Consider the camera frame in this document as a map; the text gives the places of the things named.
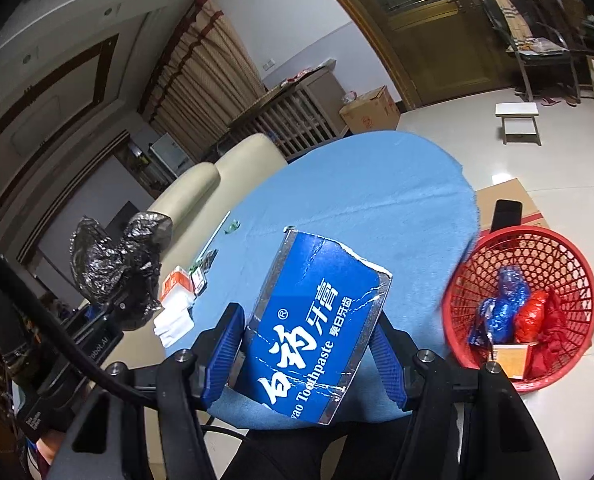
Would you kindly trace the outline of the blue toothpaste box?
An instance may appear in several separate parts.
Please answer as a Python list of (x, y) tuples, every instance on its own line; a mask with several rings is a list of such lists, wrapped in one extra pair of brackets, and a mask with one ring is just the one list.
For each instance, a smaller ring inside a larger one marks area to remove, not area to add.
[(329, 424), (392, 279), (337, 240), (286, 230), (246, 327), (235, 391), (297, 422)]

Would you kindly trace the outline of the blue plastic bag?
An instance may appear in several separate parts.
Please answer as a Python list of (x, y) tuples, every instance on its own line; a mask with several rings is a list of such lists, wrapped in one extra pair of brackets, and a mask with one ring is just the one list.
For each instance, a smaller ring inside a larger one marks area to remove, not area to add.
[(518, 266), (503, 266), (498, 274), (498, 294), (482, 301), (468, 334), (468, 344), (490, 349), (510, 344), (514, 318), (530, 298), (530, 288)]

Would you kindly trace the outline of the black plastic bag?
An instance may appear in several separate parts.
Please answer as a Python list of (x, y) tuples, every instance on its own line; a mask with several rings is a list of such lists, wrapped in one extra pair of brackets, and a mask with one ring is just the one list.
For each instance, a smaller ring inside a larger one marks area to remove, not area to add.
[(143, 327), (161, 309), (161, 255), (171, 243), (167, 214), (141, 211), (113, 240), (95, 219), (82, 218), (70, 238), (70, 270), (90, 304), (114, 315), (120, 330)]

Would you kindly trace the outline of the small orange brown box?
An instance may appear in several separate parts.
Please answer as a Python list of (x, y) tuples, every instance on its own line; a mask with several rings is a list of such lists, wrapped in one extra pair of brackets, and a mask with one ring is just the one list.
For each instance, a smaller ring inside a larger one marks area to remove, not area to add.
[(534, 345), (534, 342), (530, 344), (494, 344), (491, 360), (497, 362), (510, 379), (523, 380), (532, 359)]

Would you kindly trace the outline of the red plastic bag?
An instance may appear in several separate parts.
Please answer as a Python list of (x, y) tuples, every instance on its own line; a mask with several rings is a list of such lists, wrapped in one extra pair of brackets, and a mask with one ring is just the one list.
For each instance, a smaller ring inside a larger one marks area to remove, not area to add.
[(514, 316), (517, 344), (529, 344), (525, 379), (537, 379), (549, 373), (564, 351), (566, 314), (553, 288), (535, 290)]

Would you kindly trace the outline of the white unfolded tissue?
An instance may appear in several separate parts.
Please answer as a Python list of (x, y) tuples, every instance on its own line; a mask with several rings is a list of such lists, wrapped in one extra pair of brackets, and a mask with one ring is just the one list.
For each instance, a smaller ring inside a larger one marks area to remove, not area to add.
[(193, 330), (194, 326), (190, 307), (167, 307), (155, 317), (154, 334), (163, 348), (169, 348)]

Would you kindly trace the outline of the orange white tissue pack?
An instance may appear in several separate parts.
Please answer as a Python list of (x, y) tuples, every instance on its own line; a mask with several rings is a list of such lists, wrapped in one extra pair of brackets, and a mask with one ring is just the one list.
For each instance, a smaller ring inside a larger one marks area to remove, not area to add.
[(188, 307), (194, 300), (195, 290), (190, 274), (182, 266), (176, 266), (161, 283), (160, 304), (164, 308)]

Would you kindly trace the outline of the white purple small packet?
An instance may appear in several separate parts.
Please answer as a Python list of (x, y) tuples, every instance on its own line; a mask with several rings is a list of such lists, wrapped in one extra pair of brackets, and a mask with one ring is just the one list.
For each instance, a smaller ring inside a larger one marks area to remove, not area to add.
[(195, 268), (190, 274), (190, 278), (193, 284), (194, 295), (199, 296), (207, 285), (203, 269), (200, 266)]

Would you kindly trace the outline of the dark small wrapper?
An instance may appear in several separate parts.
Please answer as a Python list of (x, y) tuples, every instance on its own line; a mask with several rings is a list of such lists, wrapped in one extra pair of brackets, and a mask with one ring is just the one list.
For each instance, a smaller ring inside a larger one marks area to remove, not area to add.
[(215, 261), (216, 256), (218, 255), (218, 251), (216, 249), (210, 250), (210, 252), (206, 252), (200, 259), (197, 260), (197, 267), (201, 269), (204, 273), (208, 272), (212, 266), (213, 261)]

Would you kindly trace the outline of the white long stick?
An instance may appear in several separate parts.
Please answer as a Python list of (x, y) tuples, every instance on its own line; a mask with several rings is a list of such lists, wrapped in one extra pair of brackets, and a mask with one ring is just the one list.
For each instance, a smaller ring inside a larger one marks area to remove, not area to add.
[(223, 218), (221, 219), (220, 223), (217, 225), (216, 229), (213, 230), (213, 232), (209, 236), (207, 242), (205, 243), (205, 245), (203, 246), (203, 248), (201, 248), (201, 251), (198, 252), (198, 255), (196, 256), (194, 262), (189, 267), (189, 271), (191, 273), (201, 264), (201, 261), (203, 261), (203, 259), (205, 258), (205, 255), (207, 254), (208, 249), (211, 246), (212, 242), (215, 240), (215, 238), (217, 237), (218, 233), (222, 229), (222, 226), (224, 226), (225, 221), (227, 221), (227, 219), (230, 216), (231, 216), (231, 211), (227, 211), (227, 213), (224, 214)]

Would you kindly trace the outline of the green candy wrapper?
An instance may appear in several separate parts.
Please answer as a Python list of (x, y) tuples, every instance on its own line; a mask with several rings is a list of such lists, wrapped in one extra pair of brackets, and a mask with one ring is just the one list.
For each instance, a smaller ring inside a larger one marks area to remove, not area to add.
[(241, 222), (239, 220), (233, 220), (225, 229), (224, 234), (232, 234), (236, 232), (241, 227)]

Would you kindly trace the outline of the red plastic mesh basket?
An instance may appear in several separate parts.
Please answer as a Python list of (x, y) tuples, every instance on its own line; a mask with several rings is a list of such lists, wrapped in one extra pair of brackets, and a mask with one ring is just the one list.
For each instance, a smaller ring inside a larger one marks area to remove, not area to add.
[(547, 387), (591, 347), (590, 265), (567, 238), (541, 226), (490, 233), (454, 273), (442, 323), (460, 364), (497, 360), (519, 392)]

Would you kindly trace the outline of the blue round tablecloth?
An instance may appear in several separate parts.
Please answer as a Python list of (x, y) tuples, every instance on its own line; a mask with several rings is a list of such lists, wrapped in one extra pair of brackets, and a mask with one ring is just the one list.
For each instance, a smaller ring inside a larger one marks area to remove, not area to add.
[[(273, 174), (232, 211), (210, 248), (218, 255), (192, 310), (194, 328), (175, 343), (190, 347), (231, 302), (248, 325), (286, 230), (337, 240), (388, 270), (383, 307), (391, 325), (422, 347), (445, 353), (439, 304), (480, 230), (475, 194), (461, 165), (422, 136), (359, 134), (306, 154)], [(232, 234), (224, 229), (239, 220)], [(235, 427), (291, 429), (310, 424), (274, 413), (234, 389), (210, 414)], [(388, 422), (402, 411), (387, 396), (373, 356), (364, 352), (331, 422)]]

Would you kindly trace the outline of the cream leather sofa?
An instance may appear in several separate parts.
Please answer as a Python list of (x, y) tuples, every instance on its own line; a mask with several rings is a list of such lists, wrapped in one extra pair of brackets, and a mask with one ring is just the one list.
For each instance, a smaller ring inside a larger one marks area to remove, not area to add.
[(217, 162), (200, 162), (178, 177), (150, 211), (172, 219), (171, 243), (161, 255), (160, 278), (187, 268), (223, 218), (259, 185), (287, 166), (279, 149), (262, 133), (249, 136)]

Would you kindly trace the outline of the large flat cardboard box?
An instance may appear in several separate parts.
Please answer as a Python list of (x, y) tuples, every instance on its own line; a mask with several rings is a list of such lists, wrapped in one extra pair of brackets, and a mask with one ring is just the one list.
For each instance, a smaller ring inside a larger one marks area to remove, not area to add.
[(516, 178), (477, 191), (476, 203), (482, 235), (505, 226), (549, 227), (540, 209)]

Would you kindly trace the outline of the black smartphone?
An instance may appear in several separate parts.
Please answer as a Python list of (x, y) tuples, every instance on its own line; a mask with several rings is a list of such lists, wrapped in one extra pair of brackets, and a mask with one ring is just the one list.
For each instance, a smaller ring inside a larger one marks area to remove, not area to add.
[(492, 214), (490, 232), (519, 226), (522, 223), (523, 204), (518, 200), (497, 200)]

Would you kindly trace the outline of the wooden slatted cabinet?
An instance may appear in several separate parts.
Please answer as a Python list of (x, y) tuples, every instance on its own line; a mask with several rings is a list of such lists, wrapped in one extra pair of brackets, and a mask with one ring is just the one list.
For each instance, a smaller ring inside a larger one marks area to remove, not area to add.
[(291, 162), (346, 135), (348, 126), (340, 116), (344, 96), (329, 66), (308, 70), (274, 87), (242, 112), (231, 122), (218, 146), (231, 148), (262, 133)]

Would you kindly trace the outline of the small white stool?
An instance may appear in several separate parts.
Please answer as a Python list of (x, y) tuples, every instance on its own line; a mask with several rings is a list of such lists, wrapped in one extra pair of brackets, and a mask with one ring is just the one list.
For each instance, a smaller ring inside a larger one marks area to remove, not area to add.
[(501, 120), (501, 139), (504, 144), (515, 139), (541, 145), (537, 125), (539, 110), (535, 102), (497, 103), (495, 114)]

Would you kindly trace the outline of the brown striped curtain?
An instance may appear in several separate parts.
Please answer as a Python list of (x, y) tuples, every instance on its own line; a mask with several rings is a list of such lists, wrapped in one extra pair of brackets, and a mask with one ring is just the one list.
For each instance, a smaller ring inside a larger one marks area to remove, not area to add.
[(137, 111), (198, 162), (265, 92), (216, 0), (194, 0), (156, 63)]

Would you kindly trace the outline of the brown wooden double door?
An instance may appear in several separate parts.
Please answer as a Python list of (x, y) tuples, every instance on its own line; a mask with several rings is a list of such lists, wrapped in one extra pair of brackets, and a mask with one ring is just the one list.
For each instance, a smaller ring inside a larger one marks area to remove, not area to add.
[(409, 110), (509, 87), (516, 65), (480, 0), (336, 0)]

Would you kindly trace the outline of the black metal chair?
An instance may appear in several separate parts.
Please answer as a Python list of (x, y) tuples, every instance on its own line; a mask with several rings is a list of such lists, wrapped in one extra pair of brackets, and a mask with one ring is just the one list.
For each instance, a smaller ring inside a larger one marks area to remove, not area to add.
[(532, 102), (535, 96), (544, 99), (543, 93), (532, 88), (529, 70), (553, 73), (564, 67), (570, 71), (570, 78), (555, 85), (566, 93), (567, 104), (574, 107), (582, 97), (573, 49), (556, 26), (541, 20), (539, 4), (536, 0), (480, 0), (480, 7), (503, 43), (506, 55), (518, 64), (523, 83), (518, 95), (526, 102)]

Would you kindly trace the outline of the cardboard box by wall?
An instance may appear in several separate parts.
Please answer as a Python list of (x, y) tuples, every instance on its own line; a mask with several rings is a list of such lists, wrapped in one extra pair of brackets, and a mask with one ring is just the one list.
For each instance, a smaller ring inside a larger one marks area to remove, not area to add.
[(339, 114), (353, 134), (395, 130), (401, 115), (385, 86), (358, 96), (344, 105)]

